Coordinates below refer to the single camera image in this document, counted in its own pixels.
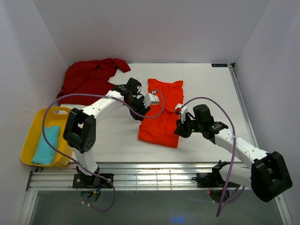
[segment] glass panel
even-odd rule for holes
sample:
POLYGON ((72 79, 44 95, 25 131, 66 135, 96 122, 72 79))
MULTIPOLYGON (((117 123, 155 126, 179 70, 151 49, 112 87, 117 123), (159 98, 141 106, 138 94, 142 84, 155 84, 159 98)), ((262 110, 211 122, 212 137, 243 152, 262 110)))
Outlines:
MULTIPOLYGON (((112 196, 112 191, 103 191, 95 205, 106 208, 112 196)), ((220 217, 216 217, 218 204, 203 190, 118 191, 116 203, 107 213, 70 198, 80 200, 80 191, 39 191, 30 224, 283 224, 275 200, 262 202, 251 190, 245 190, 237 201, 227 205, 220 217)))

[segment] white wall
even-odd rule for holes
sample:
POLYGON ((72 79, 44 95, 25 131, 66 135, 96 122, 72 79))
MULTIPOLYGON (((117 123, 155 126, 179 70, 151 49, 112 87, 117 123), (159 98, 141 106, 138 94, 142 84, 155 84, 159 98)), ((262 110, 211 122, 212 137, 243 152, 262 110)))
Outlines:
POLYGON ((0 224, 16 225, 30 168, 20 153, 67 66, 31 0, 0 0, 0 224))
POLYGON ((235 62, 269 0, 33 0, 68 65, 235 62))
POLYGON ((285 158, 293 187, 284 196, 294 224, 300 224, 299 0, 270 1, 236 72, 260 147, 285 158))

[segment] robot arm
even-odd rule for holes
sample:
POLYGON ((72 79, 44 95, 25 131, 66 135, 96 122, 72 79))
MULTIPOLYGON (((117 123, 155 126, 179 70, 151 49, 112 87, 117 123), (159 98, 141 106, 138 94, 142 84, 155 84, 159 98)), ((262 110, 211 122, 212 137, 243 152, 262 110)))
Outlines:
MULTIPOLYGON (((95 162, 92 147, 96 141, 97 124, 113 110, 123 106, 120 99, 126 102, 133 110, 141 115, 145 115, 150 110, 150 105, 159 103, 158 96, 155 93, 148 93, 145 97, 140 94, 142 87, 137 80, 130 78, 127 84, 116 85, 107 93, 108 98, 101 98, 95 103, 79 110, 71 110, 63 137, 68 145, 73 148, 77 161, 82 167, 93 173, 99 173, 99 168, 95 162)), ((142 121, 143 118, 133 113, 130 114, 135 120, 142 121)), ((89 186, 94 187, 99 183, 99 179, 86 172, 81 167, 77 167, 80 180, 89 186)))
MULTIPOLYGON (((206 105, 193 108, 195 117, 188 112, 187 107, 178 104, 175 113, 180 115, 177 120, 175 134, 188 138, 192 133, 202 133, 205 139, 233 152, 233 133, 222 122, 214 121, 206 105)), ((256 148, 240 137, 236 137, 235 156, 249 169, 233 166, 230 182, 251 188, 264 202, 268 202, 293 185, 285 161, 278 152, 268 153, 256 148)), ((228 174, 229 162, 219 162, 203 182, 222 183, 228 174)))

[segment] cyan towel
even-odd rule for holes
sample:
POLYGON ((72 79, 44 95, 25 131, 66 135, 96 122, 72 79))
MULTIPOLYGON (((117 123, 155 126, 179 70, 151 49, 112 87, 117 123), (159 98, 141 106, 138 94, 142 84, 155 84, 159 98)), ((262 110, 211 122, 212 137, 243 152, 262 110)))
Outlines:
MULTIPOLYGON (((58 125, 53 127, 45 127, 45 134, 48 141, 57 148, 58 136, 60 133, 60 127, 58 125)), ((56 151, 54 151, 45 141, 43 134, 41 134, 36 153, 34 154, 31 162, 33 164, 51 164, 55 159, 56 151)))

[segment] yellow basket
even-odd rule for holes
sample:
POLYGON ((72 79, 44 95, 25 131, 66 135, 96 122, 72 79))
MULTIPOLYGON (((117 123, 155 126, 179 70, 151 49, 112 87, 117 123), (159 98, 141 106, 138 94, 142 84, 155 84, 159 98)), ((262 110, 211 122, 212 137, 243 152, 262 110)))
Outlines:
MULTIPOLYGON (((21 160, 23 163, 28 165, 35 165, 35 166, 49 166, 49 167, 63 167, 69 163, 69 159, 62 156, 59 153, 56 153, 55 159, 51 164, 33 164, 31 162, 36 148, 38 146, 38 141, 42 134, 42 121, 44 114, 47 108, 41 109, 35 116, 30 131, 27 135, 22 153, 21 153, 21 160)), ((71 110, 66 107, 51 107, 45 121, 46 127, 51 127, 55 125, 60 126, 60 134, 58 140, 58 147, 57 149, 68 156, 72 155, 72 148, 68 146, 66 140, 63 139, 62 135, 65 130, 65 126, 67 123, 68 115, 71 110), (57 111, 64 111, 65 114, 57 114, 57 111)))

